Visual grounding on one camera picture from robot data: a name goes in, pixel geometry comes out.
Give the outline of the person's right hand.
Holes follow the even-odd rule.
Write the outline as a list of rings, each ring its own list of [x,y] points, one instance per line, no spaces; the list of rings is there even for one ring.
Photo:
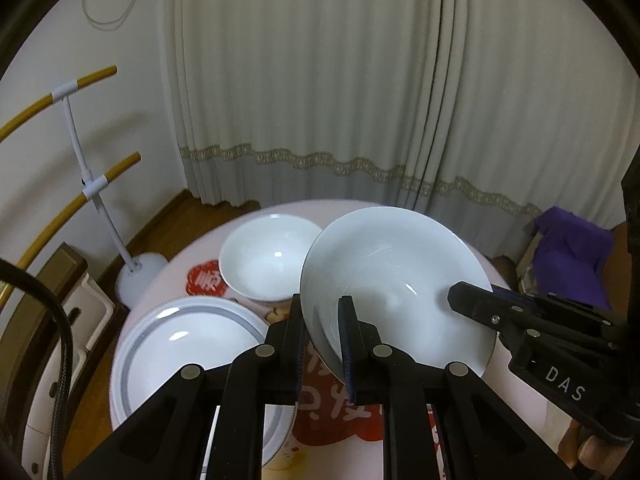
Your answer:
[[[568,445],[568,455],[565,460],[568,466],[578,463],[588,469],[610,478],[620,466],[631,444],[613,444],[598,438],[595,434],[585,437],[585,428],[577,420],[572,419],[564,436]]]

